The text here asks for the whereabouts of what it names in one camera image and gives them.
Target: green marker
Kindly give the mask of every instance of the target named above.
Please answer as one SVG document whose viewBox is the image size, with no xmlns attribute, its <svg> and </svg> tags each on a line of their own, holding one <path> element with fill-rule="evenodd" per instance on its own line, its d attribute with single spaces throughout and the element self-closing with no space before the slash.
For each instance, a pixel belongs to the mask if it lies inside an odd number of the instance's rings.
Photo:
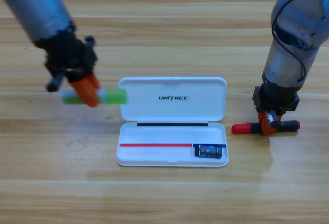
<svg viewBox="0 0 329 224">
<path fill-rule="evenodd" d="M 61 91 L 60 98 L 67 105 L 85 104 L 73 90 Z M 127 93 L 124 89 L 100 89 L 97 91 L 99 104 L 126 104 Z"/>
</svg>

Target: wooden table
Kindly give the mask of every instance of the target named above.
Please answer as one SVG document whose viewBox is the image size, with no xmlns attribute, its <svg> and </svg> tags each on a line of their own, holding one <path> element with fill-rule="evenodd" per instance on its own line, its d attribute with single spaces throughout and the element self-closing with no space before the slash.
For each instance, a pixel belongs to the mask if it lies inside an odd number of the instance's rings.
<svg viewBox="0 0 329 224">
<path fill-rule="evenodd" d="M 68 107 L 44 85 L 44 52 L 0 4 L 0 223 L 329 223 L 329 48 L 312 67 L 295 133 L 231 134 L 256 121 L 255 86 L 276 0 L 64 0 L 95 36 L 103 88 L 127 76 L 228 82 L 222 169 L 125 168 L 118 106 Z"/>
</svg>

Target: black cable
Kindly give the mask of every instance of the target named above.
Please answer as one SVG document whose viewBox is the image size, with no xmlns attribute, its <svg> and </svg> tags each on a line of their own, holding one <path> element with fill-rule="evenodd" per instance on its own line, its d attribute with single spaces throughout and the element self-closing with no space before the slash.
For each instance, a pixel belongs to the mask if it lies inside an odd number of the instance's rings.
<svg viewBox="0 0 329 224">
<path fill-rule="evenodd" d="M 294 58 L 296 58 L 296 60 L 302 65 L 302 68 L 303 68 L 303 71 L 304 71 L 304 75 L 298 80 L 298 82 L 301 82 L 303 81 L 305 78 L 306 78 L 306 75 L 307 75 L 307 70 L 306 70 L 306 67 L 304 65 L 304 63 L 294 54 L 292 53 L 289 49 L 287 49 L 281 42 L 280 40 L 278 39 L 277 35 L 275 34 L 275 27 L 277 25 L 277 20 L 278 20 L 278 17 L 279 15 L 281 14 L 281 12 L 283 11 L 283 9 L 290 3 L 292 2 L 293 0 L 288 0 L 279 10 L 279 12 L 277 13 L 277 15 L 275 16 L 274 20 L 273 20 L 273 23 L 272 23 L 272 35 L 274 37 L 274 39 L 277 41 L 277 43 L 282 47 L 284 48 L 288 53 L 290 53 Z"/>
</svg>

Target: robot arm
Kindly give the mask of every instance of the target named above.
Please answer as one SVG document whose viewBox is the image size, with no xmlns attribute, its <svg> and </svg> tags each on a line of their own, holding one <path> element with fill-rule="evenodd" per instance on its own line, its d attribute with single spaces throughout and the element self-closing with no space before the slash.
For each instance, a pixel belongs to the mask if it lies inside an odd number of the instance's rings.
<svg viewBox="0 0 329 224">
<path fill-rule="evenodd" d="M 5 0 L 32 42 L 47 53 L 46 68 L 52 75 L 47 86 L 57 91 L 63 77 L 89 106 L 98 103 L 98 80 L 93 74 L 97 57 L 94 39 L 75 36 L 75 25 L 62 0 Z"/>
<path fill-rule="evenodd" d="M 263 84 L 253 100 L 263 133 L 275 132 L 287 111 L 295 111 L 319 47 L 329 38 L 329 0 L 278 0 L 272 13 L 273 43 Z"/>
</svg>

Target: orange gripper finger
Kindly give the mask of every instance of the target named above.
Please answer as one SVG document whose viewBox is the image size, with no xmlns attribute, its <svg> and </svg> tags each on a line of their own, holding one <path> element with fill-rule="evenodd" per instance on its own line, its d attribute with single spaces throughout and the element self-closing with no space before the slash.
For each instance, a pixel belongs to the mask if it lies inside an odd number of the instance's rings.
<svg viewBox="0 0 329 224">
<path fill-rule="evenodd" d="M 97 107 L 98 96 L 96 89 L 88 77 L 84 77 L 77 82 L 72 82 L 70 85 L 84 103 L 86 103 L 89 107 Z"/>
<path fill-rule="evenodd" d="M 279 121 L 281 121 L 282 115 L 278 115 L 278 119 Z M 258 113 L 258 120 L 261 124 L 262 127 L 262 132 L 264 135 L 272 135 L 273 133 L 275 133 L 277 131 L 276 128 L 272 128 L 269 123 L 268 120 L 266 118 L 265 112 L 262 113 Z"/>
<path fill-rule="evenodd" d="M 94 73 L 90 74 L 87 78 L 89 78 L 95 89 L 100 89 L 100 84 Z"/>
</svg>

